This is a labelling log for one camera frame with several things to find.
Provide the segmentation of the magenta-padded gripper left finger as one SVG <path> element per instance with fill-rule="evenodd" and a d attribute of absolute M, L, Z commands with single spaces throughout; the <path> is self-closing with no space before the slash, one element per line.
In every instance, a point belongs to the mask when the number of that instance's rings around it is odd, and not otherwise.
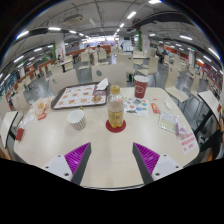
<path fill-rule="evenodd" d="M 91 154 L 91 143 L 86 143 L 62 155 L 54 156 L 42 169 L 79 185 Z"/>

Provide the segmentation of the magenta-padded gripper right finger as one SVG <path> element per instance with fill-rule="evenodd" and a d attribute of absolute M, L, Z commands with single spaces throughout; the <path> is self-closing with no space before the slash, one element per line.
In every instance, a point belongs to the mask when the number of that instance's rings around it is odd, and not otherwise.
<path fill-rule="evenodd" d="M 159 155 L 138 143 L 133 144 L 132 152 L 145 185 L 182 169 L 168 154 Z"/>

